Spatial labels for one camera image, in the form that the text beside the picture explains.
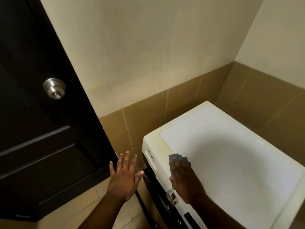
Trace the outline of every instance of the white washing machine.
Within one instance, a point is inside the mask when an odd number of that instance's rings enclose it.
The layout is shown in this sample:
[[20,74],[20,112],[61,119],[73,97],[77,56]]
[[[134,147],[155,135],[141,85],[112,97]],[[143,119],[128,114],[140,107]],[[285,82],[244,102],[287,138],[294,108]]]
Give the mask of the white washing machine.
[[169,155],[181,154],[207,195],[247,229],[288,229],[305,198],[305,167],[206,101],[146,135],[144,181],[167,227],[206,228],[166,192]]

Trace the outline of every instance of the washing machine knob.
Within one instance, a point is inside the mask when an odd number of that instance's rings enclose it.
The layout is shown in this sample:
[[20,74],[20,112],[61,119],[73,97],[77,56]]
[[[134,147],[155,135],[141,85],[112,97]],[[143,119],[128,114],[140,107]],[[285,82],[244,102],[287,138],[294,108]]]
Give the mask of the washing machine knob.
[[178,204],[178,198],[172,190],[166,191],[166,197],[173,206]]

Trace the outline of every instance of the dark brown door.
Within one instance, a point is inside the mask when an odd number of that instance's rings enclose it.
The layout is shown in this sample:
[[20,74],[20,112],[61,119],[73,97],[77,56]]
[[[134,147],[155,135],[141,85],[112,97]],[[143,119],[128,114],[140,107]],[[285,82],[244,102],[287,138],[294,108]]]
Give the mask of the dark brown door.
[[[0,0],[0,218],[37,221],[117,157],[39,0]],[[52,99],[43,83],[66,86]]]

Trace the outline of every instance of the hand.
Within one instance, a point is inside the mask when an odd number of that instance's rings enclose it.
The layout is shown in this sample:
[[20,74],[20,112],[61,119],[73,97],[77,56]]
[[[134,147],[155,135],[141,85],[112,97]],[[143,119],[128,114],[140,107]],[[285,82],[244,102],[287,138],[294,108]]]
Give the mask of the hand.
[[140,171],[135,176],[135,163],[137,156],[135,155],[132,159],[130,167],[129,164],[129,152],[126,152],[126,156],[122,166],[123,154],[120,154],[119,160],[116,165],[116,172],[113,168],[113,162],[110,162],[110,183],[107,189],[107,194],[111,194],[118,201],[123,203],[128,201],[135,193],[139,181],[144,174],[144,171]]
[[206,193],[193,169],[182,158],[179,161],[181,166],[176,158],[173,158],[174,164],[170,162],[170,169],[176,178],[170,177],[170,182],[183,201],[192,205],[198,198],[205,196]]

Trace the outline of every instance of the door knob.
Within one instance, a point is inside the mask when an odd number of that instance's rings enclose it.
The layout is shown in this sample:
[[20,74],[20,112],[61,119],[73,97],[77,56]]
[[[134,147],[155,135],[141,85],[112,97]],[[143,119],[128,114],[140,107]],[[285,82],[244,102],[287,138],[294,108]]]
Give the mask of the door knob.
[[44,81],[43,89],[52,99],[60,100],[65,95],[66,85],[60,79],[51,78]]
[[177,199],[177,196],[175,195],[175,193],[172,190],[166,191],[166,197],[173,206],[175,206],[179,202]]

